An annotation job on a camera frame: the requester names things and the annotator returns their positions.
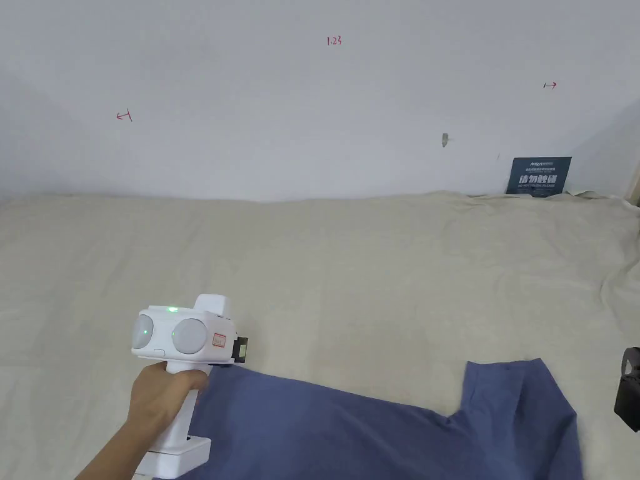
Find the sticker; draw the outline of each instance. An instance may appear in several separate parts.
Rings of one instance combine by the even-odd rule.
[[[213,334],[213,346],[214,347],[223,347],[227,343],[227,338],[220,333]]]

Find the red arrow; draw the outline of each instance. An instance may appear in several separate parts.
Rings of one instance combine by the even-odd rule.
[[[133,122],[133,119],[131,118],[131,114],[129,113],[129,109],[127,108],[127,112],[124,115],[121,115],[120,112],[117,113],[116,118],[118,120],[122,120],[124,117],[128,116],[129,120],[131,120]]]

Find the blue fabric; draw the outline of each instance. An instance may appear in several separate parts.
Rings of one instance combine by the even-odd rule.
[[[189,480],[582,479],[576,414],[540,359],[468,363],[450,417],[214,368],[189,432],[212,441]]]

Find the hand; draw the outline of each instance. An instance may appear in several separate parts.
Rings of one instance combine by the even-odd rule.
[[[189,390],[206,388],[207,374],[200,370],[166,372],[166,362],[145,367],[133,382],[127,422],[159,435],[180,411]]]

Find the bed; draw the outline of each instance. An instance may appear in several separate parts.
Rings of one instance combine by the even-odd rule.
[[[126,417],[138,311],[210,292],[232,300],[246,368],[443,415],[467,360],[540,357],[578,414],[586,478],[630,478],[638,439],[612,408],[640,343],[639,228],[623,200],[570,195],[14,200],[0,477],[77,474]]]

